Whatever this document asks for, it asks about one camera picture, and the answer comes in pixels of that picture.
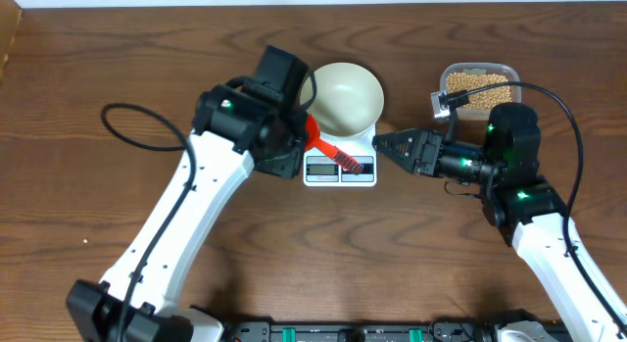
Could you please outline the red plastic measuring scoop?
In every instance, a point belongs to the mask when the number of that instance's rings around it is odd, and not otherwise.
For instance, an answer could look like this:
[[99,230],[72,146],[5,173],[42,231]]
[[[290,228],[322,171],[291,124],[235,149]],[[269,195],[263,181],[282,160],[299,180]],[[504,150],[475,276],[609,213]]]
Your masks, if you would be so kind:
[[319,126],[312,115],[307,116],[305,130],[308,134],[305,146],[306,151],[311,151],[312,149],[320,151],[324,156],[349,173],[359,174],[362,172],[362,164],[355,158],[321,139]]

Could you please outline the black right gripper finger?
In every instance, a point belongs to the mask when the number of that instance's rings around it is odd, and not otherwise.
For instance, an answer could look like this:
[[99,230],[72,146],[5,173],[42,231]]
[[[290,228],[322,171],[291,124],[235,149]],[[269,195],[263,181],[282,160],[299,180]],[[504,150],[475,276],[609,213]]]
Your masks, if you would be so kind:
[[377,151],[409,151],[412,144],[427,132],[424,128],[411,128],[378,134],[373,137],[372,146]]
[[395,164],[409,173],[423,173],[422,153],[424,145],[426,144],[426,137],[422,135],[417,141],[415,141],[409,151],[377,151],[387,157]]

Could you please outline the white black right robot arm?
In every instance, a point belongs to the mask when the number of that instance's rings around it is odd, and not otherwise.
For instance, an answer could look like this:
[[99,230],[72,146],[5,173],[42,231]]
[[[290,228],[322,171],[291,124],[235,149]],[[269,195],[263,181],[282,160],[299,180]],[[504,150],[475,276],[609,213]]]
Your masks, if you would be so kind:
[[581,242],[562,201],[538,173],[541,131],[520,103],[495,107],[483,146],[425,128],[377,135],[375,151],[410,173],[475,183],[488,223],[532,269],[575,341],[623,341],[626,306]]

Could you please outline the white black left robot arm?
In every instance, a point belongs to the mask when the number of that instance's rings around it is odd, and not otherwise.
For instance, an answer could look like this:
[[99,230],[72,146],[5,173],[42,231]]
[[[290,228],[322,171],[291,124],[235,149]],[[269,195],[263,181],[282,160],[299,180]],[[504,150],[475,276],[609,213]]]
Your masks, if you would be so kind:
[[219,213],[253,171],[294,178],[308,134],[298,96],[308,65],[266,47],[251,76],[199,97],[182,158],[137,236],[97,283],[77,281],[67,309],[85,341],[218,341],[222,323],[179,297]]

